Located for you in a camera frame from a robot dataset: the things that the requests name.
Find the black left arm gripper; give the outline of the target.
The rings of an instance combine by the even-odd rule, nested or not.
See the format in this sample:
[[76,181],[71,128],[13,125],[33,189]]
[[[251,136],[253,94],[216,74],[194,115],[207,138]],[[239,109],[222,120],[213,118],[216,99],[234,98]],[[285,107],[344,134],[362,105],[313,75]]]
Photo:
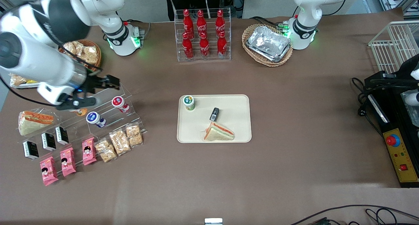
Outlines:
[[403,62],[395,74],[382,74],[383,79],[372,79],[374,86],[418,86],[419,54]]

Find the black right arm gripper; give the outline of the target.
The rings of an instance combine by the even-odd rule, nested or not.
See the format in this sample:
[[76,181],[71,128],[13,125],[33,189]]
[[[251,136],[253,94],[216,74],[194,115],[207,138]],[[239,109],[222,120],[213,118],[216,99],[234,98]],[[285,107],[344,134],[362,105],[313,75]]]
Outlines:
[[77,88],[77,93],[90,93],[95,94],[96,91],[96,85],[98,83],[101,83],[101,85],[98,85],[98,89],[115,89],[119,90],[120,85],[120,79],[114,76],[104,76],[104,77],[98,77],[98,76],[87,76],[85,82]]

